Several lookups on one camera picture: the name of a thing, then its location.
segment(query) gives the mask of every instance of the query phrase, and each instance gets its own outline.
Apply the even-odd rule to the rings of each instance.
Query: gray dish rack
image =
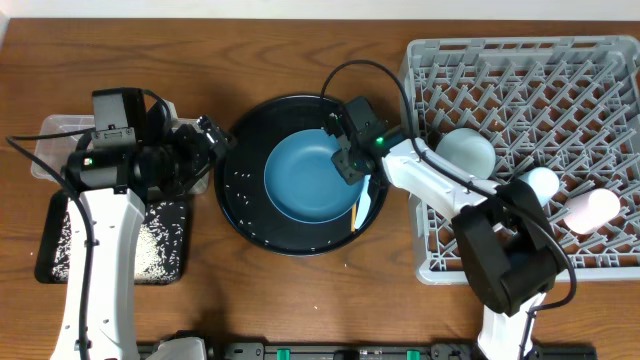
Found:
[[[639,54],[627,36],[415,40],[400,75],[420,136],[477,130],[500,183],[537,166],[560,177],[544,210],[579,280],[640,279]],[[592,235],[570,232],[566,200],[601,187],[619,196],[619,215]],[[414,196],[409,213],[418,279],[466,283],[448,221]]]

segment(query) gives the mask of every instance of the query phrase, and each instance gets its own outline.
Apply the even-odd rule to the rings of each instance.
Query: white wall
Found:
[[[640,0],[0,0],[9,17],[640,20]]]

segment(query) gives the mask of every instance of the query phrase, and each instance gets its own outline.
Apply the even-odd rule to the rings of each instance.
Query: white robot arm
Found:
[[[341,145],[332,156],[341,176],[349,184],[372,174],[382,176],[449,220],[465,275],[485,305],[478,347],[490,360],[518,359],[521,344],[528,353],[533,326],[528,315],[564,270],[549,248],[551,228],[533,189],[519,180],[498,187],[443,159],[420,138],[413,140],[414,146],[400,128],[387,130],[365,98],[352,100],[344,110],[332,114],[325,129]],[[469,184],[484,195],[470,191],[465,186]],[[520,218],[497,199],[525,207],[533,217]],[[495,234],[503,226],[517,228],[517,235],[506,246]]]
[[[416,139],[416,142],[419,149],[441,168],[460,179],[473,181],[474,185],[491,194],[495,193],[495,187],[498,185],[495,181],[477,179],[429,149],[422,139]],[[392,147],[389,154],[382,158],[382,164],[387,179],[394,186],[418,196],[448,220],[458,215],[462,208],[476,206],[486,200],[484,196],[469,192],[465,187],[421,161],[409,139]],[[527,325],[527,312],[531,307],[540,305],[545,295],[545,293],[539,293],[530,298],[513,316],[496,313],[487,306],[484,307],[483,327],[478,336],[478,347],[487,359],[518,359],[520,343]],[[533,348],[531,332],[528,331],[525,354]]]
[[[94,92],[96,128],[87,133],[94,148],[79,149],[67,161],[67,181],[80,193],[90,224],[85,224],[76,204],[69,202],[69,280],[52,360],[81,359],[81,350],[84,352],[79,340],[83,286],[89,289],[85,299],[87,358],[140,358],[133,321],[133,281],[148,189],[157,187],[168,196],[186,193],[208,172],[210,162],[223,157],[230,147],[228,134],[206,116],[198,120],[197,129],[182,125],[172,132],[170,123],[177,118],[173,105],[153,96],[158,103],[147,113],[140,89]],[[85,226],[92,227],[93,239],[87,239]],[[89,259],[88,241],[93,241]],[[87,260],[91,272],[88,283],[83,284]],[[149,359],[205,360],[204,342],[199,338],[171,340]]]

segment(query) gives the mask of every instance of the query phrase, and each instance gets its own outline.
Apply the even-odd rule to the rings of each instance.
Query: black tray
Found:
[[[64,192],[59,191],[51,197],[49,203],[47,220],[34,270],[36,280],[43,284],[67,283],[64,271],[68,270],[68,257],[63,255],[56,260],[58,248],[70,242],[67,200]],[[148,277],[135,278],[136,285],[168,285],[182,277],[187,263],[191,229],[190,204],[191,201],[188,199],[180,199],[157,201],[147,205],[143,226],[153,229],[156,241],[162,242],[165,254],[167,254],[166,260],[162,262],[166,276],[162,276],[158,280],[152,280]]]

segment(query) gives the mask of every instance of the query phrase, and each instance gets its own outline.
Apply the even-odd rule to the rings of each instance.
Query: clear plastic container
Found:
[[[195,120],[178,119],[173,123],[173,130],[182,124],[194,124]],[[72,132],[88,129],[94,126],[93,115],[51,115],[44,119],[40,128],[40,135]],[[73,135],[64,138],[39,140],[36,144],[35,155],[42,159],[52,169],[60,172],[67,162],[69,155],[76,149],[76,144],[82,135]],[[55,182],[51,175],[47,174],[40,166],[31,163],[31,175],[37,179],[47,179]],[[190,194],[201,194],[209,186],[209,174],[200,179],[189,191]]]

